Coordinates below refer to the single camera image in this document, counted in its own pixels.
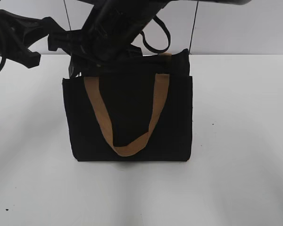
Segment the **white surface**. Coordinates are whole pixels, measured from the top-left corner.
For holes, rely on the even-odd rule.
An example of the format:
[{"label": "white surface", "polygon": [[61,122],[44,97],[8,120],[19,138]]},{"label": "white surface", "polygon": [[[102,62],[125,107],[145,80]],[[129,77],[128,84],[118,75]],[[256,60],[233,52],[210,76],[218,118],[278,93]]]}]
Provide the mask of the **white surface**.
[{"label": "white surface", "polygon": [[244,6],[200,2],[191,52],[283,54],[283,0]]},{"label": "white surface", "polygon": [[283,56],[191,57],[187,163],[77,162],[68,61],[0,74],[0,226],[283,226]]}]

